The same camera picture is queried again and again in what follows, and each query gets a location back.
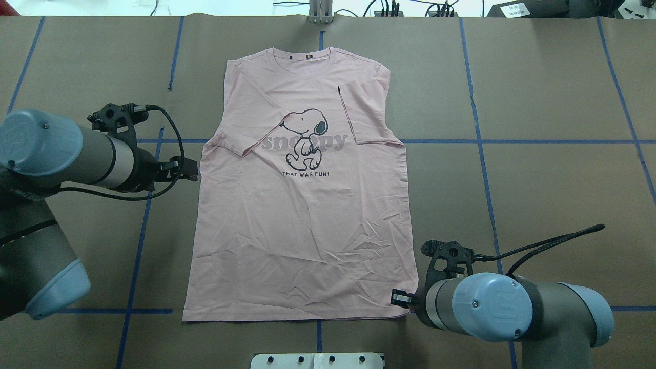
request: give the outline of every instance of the blue tape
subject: blue tape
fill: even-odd
[[[125,314],[127,309],[93,309],[71,307],[58,311],[57,314]],[[173,314],[173,309],[132,309],[131,314]]]
[[[164,137],[164,127],[159,129],[159,138],[157,140],[157,148],[155,149],[155,161],[159,161],[159,153],[161,151],[162,140]],[[141,254],[144,249],[144,241],[146,239],[146,224],[148,223],[148,215],[150,214],[150,203],[152,200],[146,200],[146,209],[144,210],[144,219],[141,222],[141,232],[139,234],[139,245],[136,249],[136,257],[134,259],[134,269],[132,271],[132,282],[130,283],[130,294],[127,299],[127,308],[125,309],[125,320],[123,321],[123,333],[121,334],[121,345],[119,346],[119,354],[116,359],[116,369],[120,369],[123,365],[123,355],[125,354],[125,343],[127,341],[127,334],[130,328],[130,316],[132,315],[132,305],[134,302],[134,291],[136,290],[136,280],[139,275],[139,265],[141,264]]]
[[[464,22],[462,18],[459,18],[460,21],[460,34],[462,38],[462,52],[464,54],[464,67],[467,70],[467,82],[469,84],[469,97],[472,103],[472,113],[474,115],[474,121],[476,122],[476,142],[478,143],[478,156],[481,161],[481,169],[483,171],[483,184],[485,185],[485,198],[487,199],[487,212],[489,214],[490,223],[492,224],[492,233],[494,236],[494,248],[497,255],[500,255],[499,250],[499,237],[497,235],[497,223],[494,217],[494,208],[492,207],[492,195],[490,192],[489,181],[487,178],[487,166],[485,165],[485,153],[483,152],[483,139],[481,137],[481,127],[478,123],[478,109],[476,108],[476,103],[474,103],[474,84],[472,83],[472,71],[469,65],[469,55],[467,53],[467,40],[464,35]],[[501,265],[501,260],[497,260],[497,271],[503,273],[503,267]]]
[[[484,144],[632,144],[632,140],[482,140]]]
[[[322,342],[323,333],[321,332],[321,321],[317,320],[317,352],[323,352],[323,342]]]
[[[173,77],[175,76],[175,66],[178,62],[178,50],[180,50],[180,39],[182,38],[182,27],[184,26],[184,17],[180,17],[178,26],[178,39],[175,41],[175,51],[173,52],[173,62],[171,63],[171,79],[169,80],[169,91],[173,89]]]
[[[656,306],[611,306],[612,311],[656,311]]]
[[[323,50],[323,34],[326,31],[319,31],[319,51]]]
[[[18,83],[16,84],[16,89],[14,90],[14,94],[11,96],[11,102],[9,103],[9,108],[7,109],[7,114],[11,113],[11,111],[14,109],[14,103],[16,102],[16,98],[18,97],[18,91],[20,90],[20,86],[23,84],[23,79],[25,78],[25,73],[28,71],[28,66],[30,65],[30,60],[32,59],[32,54],[34,54],[34,49],[37,46],[37,42],[39,41],[39,36],[41,35],[41,29],[43,29],[43,23],[45,21],[45,17],[41,17],[41,21],[39,22],[39,27],[37,28],[37,33],[34,35],[34,40],[32,41],[32,46],[30,47],[30,51],[28,52],[28,57],[25,59],[25,64],[23,65],[23,70],[20,72],[20,77],[18,78]]]
[[[125,309],[86,309],[71,307],[62,309],[57,314],[125,314]]]
[[[406,139],[401,140],[404,144],[477,144],[478,140],[469,139]]]
[[[654,184],[653,181],[651,180],[651,175],[649,175],[649,169],[647,168],[647,164],[645,163],[645,158],[642,155],[640,142],[638,141],[636,130],[633,127],[633,121],[631,120],[631,115],[628,113],[628,108],[626,107],[626,101],[624,100],[622,89],[619,87],[619,82],[617,81],[617,75],[615,74],[615,69],[613,68],[611,55],[608,52],[608,45],[606,44],[606,37],[604,35],[604,27],[602,26],[602,19],[600,17],[597,17],[597,27],[599,28],[599,36],[602,38],[602,45],[604,46],[604,53],[606,54],[606,61],[608,62],[608,68],[611,71],[611,76],[613,76],[615,89],[617,90],[617,95],[619,96],[619,100],[622,103],[622,109],[624,110],[626,122],[628,123],[628,128],[631,130],[631,137],[633,137],[633,142],[636,145],[636,150],[638,151],[638,158],[640,159],[640,164],[642,165],[642,171],[645,173],[645,178],[647,179],[647,185],[649,186],[649,191],[651,192],[651,199],[654,201],[654,204],[656,205],[656,190],[654,190]]]
[[[136,140],[140,144],[156,144],[159,142],[159,139],[138,139]],[[186,144],[204,144],[209,139],[182,139],[182,143]],[[176,144],[178,139],[162,139],[163,144]]]

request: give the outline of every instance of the snoopy graphic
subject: snoopy graphic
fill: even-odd
[[[321,150],[318,146],[314,146],[310,137],[321,136],[328,132],[328,122],[323,113],[315,108],[301,113],[290,113],[280,123],[280,127],[300,135],[294,144],[294,153],[287,154],[289,166],[297,171],[317,169],[321,163]]]

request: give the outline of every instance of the pink t-shirt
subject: pink t-shirt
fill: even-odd
[[[415,291],[390,71],[329,47],[229,60],[205,144],[183,320],[388,318]]]

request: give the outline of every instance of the folded sleeve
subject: folded sleeve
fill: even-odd
[[[403,145],[385,123],[389,87],[390,70],[382,64],[378,66],[375,77],[340,85],[340,95],[356,143]]]
[[[265,91],[251,83],[233,61],[228,61],[224,83],[224,109],[211,145],[245,156],[288,114]]]

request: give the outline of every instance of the black cable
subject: black cable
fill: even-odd
[[[525,250],[529,250],[529,249],[532,249],[532,248],[536,248],[536,247],[538,247],[538,246],[546,245],[546,244],[548,244],[549,242],[556,241],[557,239],[559,239],[559,238],[561,238],[561,237],[564,237],[564,236],[567,236],[567,234],[562,234],[562,235],[560,235],[560,236],[556,236],[556,237],[553,237],[553,238],[549,238],[548,240],[544,240],[544,241],[536,242],[536,243],[534,243],[534,244],[530,244],[530,245],[528,245],[528,246],[523,246],[523,247],[520,247],[520,248],[514,249],[514,250],[512,250],[512,251],[508,251],[508,252],[503,253],[503,254],[498,255],[498,256],[487,256],[487,255],[484,255],[484,254],[482,254],[482,253],[475,253],[475,254],[474,254],[474,261],[496,261],[496,260],[499,260],[499,259],[503,259],[504,257],[508,257],[508,256],[511,256],[511,255],[514,255],[514,254],[516,254],[516,253],[518,253],[518,252],[522,252],[522,251],[525,251]]]
[[[433,1],[423,1],[423,0],[410,0],[410,1],[414,1],[414,2],[416,2],[416,3],[436,4],[436,5],[439,5],[439,4],[437,4],[437,3],[433,2]]]
[[[512,277],[512,274],[517,270],[517,268],[519,268],[522,264],[524,264],[524,262],[526,262],[528,259],[536,256],[540,252],[549,250],[550,248],[553,248],[554,246],[558,246],[558,245],[562,244],[563,242],[567,242],[567,241],[572,240],[576,237],[583,236],[584,234],[590,234],[590,233],[593,233],[593,232],[598,232],[598,231],[600,231],[604,228],[605,228],[605,226],[603,224],[597,224],[597,225],[592,226],[590,228],[580,230],[579,232],[574,232],[574,233],[570,233],[570,234],[566,234],[564,236],[561,236],[557,240],[555,240],[553,242],[550,242],[546,245],[543,245],[543,246],[541,246],[541,247],[527,253],[526,255],[522,256],[521,259],[517,260],[517,262],[514,263],[510,267],[510,269],[508,269],[508,272],[506,272],[506,275]]]
[[[428,7],[428,9],[426,9],[426,14],[424,14],[424,18],[428,16],[428,13],[430,12],[430,8],[434,7],[435,5],[439,6],[438,4],[433,3]]]
[[[349,13],[353,14],[354,16],[358,16],[356,13],[354,13],[354,12],[348,10],[348,9],[339,9],[338,11],[335,12],[335,14],[337,14],[339,12],[349,12]]]
[[[371,8],[371,5],[373,5],[373,3],[375,3],[376,1],[377,0],[371,0],[369,5],[367,5],[367,8],[365,9],[365,14],[363,14],[362,16],[367,16],[367,12],[369,11],[369,8]]]
[[[153,9],[153,11],[150,12],[150,16],[153,16],[153,14],[155,14],[155,11],[157,10],[158,6],[159,6],[159,0],[155,0],[155,9]]]
[[[175,123],[173,123],[173,119],[171,119],[171,116],[169,115],[169,113],[166,112],[166,110],[164,110],[162,107],[157,105],[146,105],[146,111],[148,110],[159,110],[160,112],[162,112],[162,114],[164,114],[166,119],[171,124],[171,128],[173,128],[173,132],[175,132],[175,137],[178,139],[178,145],[180,146],[180,163],[178,163],[179,165],[178,167],[180,168],[180,170],[174,174],[173,178],[171,179],[171,183],[166,188],[164,188],[162,191],[159,191],[154,195],[141,196],[141,197],[117,196],[113,194],[106,194],[104,192],[99,192],[99,191],[94,191],[94,190],[89,190],[87,188],[79,188],[79,187],[62,187],[59,189],[59,192],[65,192],[65,191],[84,192],[85,194],[92,194],[104,198],[111,198],[113,200],[122,200],[122,201],[150,200],[156,197],[160,197],[164,195],[166,192],[168,192],[173,187],[173,185],[175,185],[175,183],[178,181],[178,179],[182,175],[182,168],[184,168],[184,147],[182,145],[182,137],[180,136],[178,127],[175,126]]]

